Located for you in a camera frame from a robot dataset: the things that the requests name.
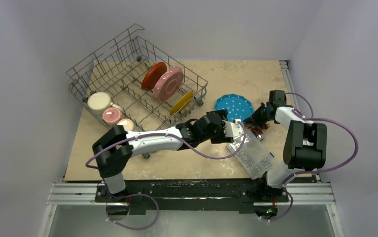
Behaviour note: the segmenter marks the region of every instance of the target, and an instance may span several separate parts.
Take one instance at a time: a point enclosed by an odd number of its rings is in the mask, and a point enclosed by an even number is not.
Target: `white cup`
[[[124,112],[119,105],[113,103],[112,98],[110,98],[110,95],[106,92],[96,92],[92,94],[88,99],[87,104],[99,115],[102,115],[103,112],[110,107],[115,107],[122,111],[122,113]]]
[[[132,120],[127,118],[119,121],[117,125],[123,126],[125,131],[133,131],[134,127]]]

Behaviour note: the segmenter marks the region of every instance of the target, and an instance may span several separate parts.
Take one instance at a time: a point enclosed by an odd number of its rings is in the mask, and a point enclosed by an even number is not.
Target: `wire dish rack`
[[[164,53],[150,42],[137,35],[145,30],[133,24],[95,52],[67,71],[72,79],[69,91],[103,125],[109,126],[102,117],[87,104],[90,95],[107,92],[113,103],[121,106],[125,116],[141,131],[161,130],[174,126],[201,106],[208,82],[182,63]],[[152,97],[152,91],[141,89],[142,81],[150,68],[165,62],[168,69],[178,66],[183,69],[184,83],[175,95],[165,102]],[[193,91],[188,106],[170,115],[174,103],[183,95]]]

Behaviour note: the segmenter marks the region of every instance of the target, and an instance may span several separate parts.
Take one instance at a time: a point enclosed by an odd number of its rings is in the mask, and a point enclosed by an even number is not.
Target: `cup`
[[[123,126],[125,131],[132,131],[134,127],[132,120],[127,118],[119,121],[117,125]]]
[[[110,107],[103,112],[102,118],[106,122],[107,125],[113,126],[113,125],[116,125],[119,121],[121,121],[125,117],[118,108]]]
[[[113,103],[112,98],[106,92],[96,92],[92,94],[88,99],[87,104],[99,115],[102,115],[103,112],[110,107],[117,108],[122,113],[124,112],[119,105]]]

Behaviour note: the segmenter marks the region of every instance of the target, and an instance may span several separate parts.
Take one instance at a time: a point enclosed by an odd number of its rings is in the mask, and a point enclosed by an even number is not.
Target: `red plate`
[[[166,101],[171,98],[183,83],[183,70],[179,67],[170,68],[155,84],[152,91],[155,99]]]
[[[143,90],[154,89],[155,84],[160,79],[161,75],[167,71],[167,65],[164,62],[156,63],[145,75],[142,81],[141,88]]]

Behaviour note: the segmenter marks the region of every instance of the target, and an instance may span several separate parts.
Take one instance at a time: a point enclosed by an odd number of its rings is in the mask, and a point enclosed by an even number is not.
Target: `white wall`
[[[65,0],[88,48],[133,23],[178,58],[289,59],[323,0]]]
[[[289,67],[296,91],[311,101],[316,117],[356,132],[356,159],[325,177],[346,235],[378,236],[378,0],[326,0]],[[328,132],[326,167],[345,160],[352,145],[347,133]]]
[[[0,236],[37,235],[80,112],[65,71],[86,54],[62,0],[0,0]]]

